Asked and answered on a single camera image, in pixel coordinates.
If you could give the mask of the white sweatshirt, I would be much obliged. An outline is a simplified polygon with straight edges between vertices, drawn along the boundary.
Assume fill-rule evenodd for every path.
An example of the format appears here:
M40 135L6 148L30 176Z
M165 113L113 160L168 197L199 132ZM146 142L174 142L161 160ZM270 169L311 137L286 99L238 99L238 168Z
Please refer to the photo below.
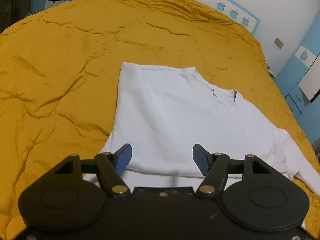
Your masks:
M125 176L134 186L197 184L193 147L232 159L254 154L319 192L319 174L289 133L237 90L208 83L194 67L122 63L116 115L103 152L132 147Z

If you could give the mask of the mustard yellow quilt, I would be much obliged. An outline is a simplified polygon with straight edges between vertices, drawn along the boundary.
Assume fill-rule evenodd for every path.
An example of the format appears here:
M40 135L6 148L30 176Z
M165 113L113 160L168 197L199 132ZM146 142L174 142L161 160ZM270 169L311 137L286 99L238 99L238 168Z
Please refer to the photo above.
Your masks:
M68 155L90 159L101 150L122 62L196 67L287 130L319 169L244 26L195 0L74 0L1 33L1 239L25 229L24 189Z

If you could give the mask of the blue white wardrobe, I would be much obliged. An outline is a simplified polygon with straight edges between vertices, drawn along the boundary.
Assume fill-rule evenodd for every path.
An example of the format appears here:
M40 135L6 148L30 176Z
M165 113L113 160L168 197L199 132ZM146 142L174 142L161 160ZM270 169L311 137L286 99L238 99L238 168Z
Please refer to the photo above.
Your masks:
M310 143L319 139L320 18L316 17L276 85Z

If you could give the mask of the blue desk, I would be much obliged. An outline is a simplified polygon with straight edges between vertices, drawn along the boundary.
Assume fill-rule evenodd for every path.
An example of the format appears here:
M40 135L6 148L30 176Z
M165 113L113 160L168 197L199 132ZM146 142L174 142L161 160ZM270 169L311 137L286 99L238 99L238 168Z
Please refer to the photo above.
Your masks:
M31 0L1 0L1 33L25 18L30 12Z

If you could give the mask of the wall switch plate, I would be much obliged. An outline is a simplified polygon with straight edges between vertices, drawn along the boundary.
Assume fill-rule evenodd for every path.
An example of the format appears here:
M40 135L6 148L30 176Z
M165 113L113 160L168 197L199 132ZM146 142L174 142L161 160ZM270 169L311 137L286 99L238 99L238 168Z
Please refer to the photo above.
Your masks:
M283 48L283 46L284 46L284 43L281 42L281 40L280 40L279 38L276 38L276 39L274 40L274 44L275 44L279 49Z

